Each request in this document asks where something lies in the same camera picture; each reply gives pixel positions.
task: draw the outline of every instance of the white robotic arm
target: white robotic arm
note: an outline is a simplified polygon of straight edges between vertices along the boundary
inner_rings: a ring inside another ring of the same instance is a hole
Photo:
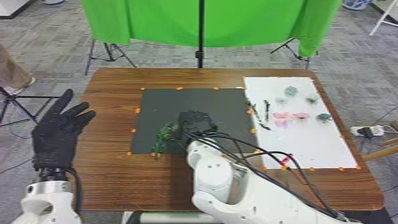
[[[193,204],[225,224],[343,224],[350,222],[311,208],[291,193],[236,165],[199,141],[188,146],[195,170]]]
[[[64,174],[62,178],[41,176],[37,183],[26,186],[26,195],[21,200],[23,214],[12,224],[80,224],[81,220],[71,202],[71,183]]]

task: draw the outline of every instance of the green object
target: green object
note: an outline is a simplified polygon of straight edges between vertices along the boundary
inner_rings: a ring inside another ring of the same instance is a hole
[[[197,46],[199,0],[81,0],[94,39]],[[298,54],[319,47],[341,0],[206,0],[204,46],[300,40]]]
[[[156,154],[165,152],[165,142],[172,140],[170,133],[174,130],[172,122],[168,122],[156,133],[156,145],[152,147],[152,153]]]
[[[311,104],[316,104],[318,103],[318,100],[319,100],[319,97],[318,97],[318,95],[316,94],[311,94],[309,96],[307,96],[307,102],[311,103]]]
[[[316,118],[318,118],[318,120],[323,121],[323,122],[327,122],[327,121],[332,120],[332,116],[330,116],[330,114],[319,114],[319,115],[316,116]]]
[[[298,89],[293,86],[289,86],[284,90],[286,96],[295,96],[296,93],[298,93]]]

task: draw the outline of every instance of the wooden table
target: wooden table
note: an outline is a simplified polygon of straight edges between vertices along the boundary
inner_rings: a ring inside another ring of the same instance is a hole
[[[241,76],[311,77],[344,136],[360,170],[305,171],[321,197],[337,210],[378,210],[383,197],[359,155],[350,133],[319,85],[307,70],[282,69],[99,69],[81,101],[97,112],[78,143],[74,166],[83,179],[83,209],[195,210],[192,169],[184,156],[129,155],[140,88],[231,88],[243,86]],[[309,197],[307,188],[289,172],[266,171],[286,186]]]

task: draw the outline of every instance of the black glove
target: black glove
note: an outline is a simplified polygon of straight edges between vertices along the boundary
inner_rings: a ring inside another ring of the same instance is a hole
[[[71,102],[72,90],[67,89],[32,131],[33,168],[71,168],[78,135],[96,112],[88,111],[88,103],[80,103],[64,113]]]

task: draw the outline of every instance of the metal stand leg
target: metal stand leg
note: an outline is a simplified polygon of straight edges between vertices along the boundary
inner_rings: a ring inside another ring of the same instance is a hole
[[[295,56],[295,58],[296,58],[300,61],[305,61],[305,69],[309,69],[311,57],[307,57],[307,59],[305,59],[303,56],[300,56],[300,55],[295,53],[295,51],[293,51],[293,49],[291,49],[291,47],[289,47],[289,42],[291,42],[293,40],[295,40],[295,38],[291,38],[291,39],[284,42],[284,44],[277,47],[277,49],[270,52],[270,54],[273,54],[273,53],[279,51],[279,49],[280,49],[282,47],[286,47],[287,50],[289,50],[289,52],[291,52],[291,54],[293,54],[293,56]]]
[[[110,47],[108,47],[108,44],[106,43],[103,43],[103,46],[104,46],[104,51],[106,51],[106,54],[108,54],[108,62],[113,62],[115,60],[117,60],[117,58],[113,58],[113,53],[112,53],[112,45],[110,45]]]
[[[202,68],[204,60],[204,0],[199,0],[199,49],[195,51],[197,68]]]
[[[131,61],[131,59],[129,59],[129,57],[128,57],[124,51],[120,50],[120,47],[119,47],[115,44],[112,44],[112,45],[113,45],[115,50],[120,52],[120,56],[126,58],[128,63],[129,63],[131,66],[136,68],[136,65],[133,64],[133,61]]]
[[[305,60],[305,69],[309,69],[309,63],[311,63],[311,57],[307,57],[307,60]]]
[[[277,47],[277,49],[270,52],[270,54],[273,54],[277,51],[279,51],[279,49],[282,48],[282,47],[286,47],[287,46],[287,44],[289,44],[289,42],[295,40],[295,38],[289,38],[289,40],[284,42],[284,44]]]
[[[9,108],[9,100],[3,100],[3,109],[1,109],[1,114],[0,114],[0,124],[3,122],[3,116]]]
[[[10,95],[10,94],[7,93],[7,91],[3,90],[1,87],[0,87],[0,94],[1,94],[3,97],[5,97],[5,100],[3,100],[3,109],[1,109],[1,113],[0,113],[0,127],[9,126],[9,125],[12,125],[12,124],[17,124],[17,123],[21,123],[21,122],[26,122],[26,121],[30,121],[30,120],[32,120],[33,123],[37,124],[37,116],[39,116],[41,112],[44,111],[44,108],[46,108],[46,106],[48,106],[51,100],[53,100],[55,98],[58,98],[58,97],[56,97],[56,96],[16,96],[16,95]],[[17,98],[19,98],[19,99],[46,99],[46,102],[44,102],[44,104],[42,104],[42,106],[41,106],[41,108],[39,108],[35,114],[32,114],[30,111],[26,110],[26,108],[23,107],[21,103],[17,102]],[[12,121],[12,122],[7,123],[7,124],[1,124],[1,122],[3,122],[3,117],[5,117],[5,112],[7,112],[7,108],[9,108],[9,104],[10,104],[10,103],[12,103],[14,106],[21,109],[21,111],[23,111],[23,113],[26,114],[28,118],[23,119],[23,120]]]
[[[117,59],[124,57],[126,60],[128,60],[128,63],[129,63],[131,66],[136,68],[136,65],[133,64],[133,61],[131,61],[131,59],[129,59],[129,57],[128,57],[128,55],[126,55],[126,53],[124,53],[120,47],[117,46],[117,44],[103,43],[104,52],[106,52],[104,54],[108,55],[108,58],[106,58],[106,59],[92,57],[92,54],[94,54],[94,47],[96,47],[96,40],[92,39],[92,43],[90,43],[90,51],[88,51],[88,60],[87,60],[85,73],[83,73],[85,76],[88,75],[90,61],[92,61],[92,60],[103,60],[103,61],[106,61],[106,62],[115,62]],[[115,49],[115,50],[119,51],[119,53],[120,53],[120,56],[119,56],[119,57],[113,56],[113,49]]]
[[[28,115],[28,118],[30,120],[33,121],[33,123],[37,124],[37,119],[35,119],[35,116],[30,114],[26,108],[23,107],[23,105],[19,104],[19,102],[14,100],[12,101],[12,104],[16,107],[19,107],[21,111],[25,112],[25,114]]]
[[[88,70],[90,70],[90,60],[92,60],[92,52],[94,52],[94,46],[96,46],[96,40],[92,39],[90,41],[90,53],[88,53],[88,60],[87,60],[87,65],[85,65],[85,76],[88,75]]]

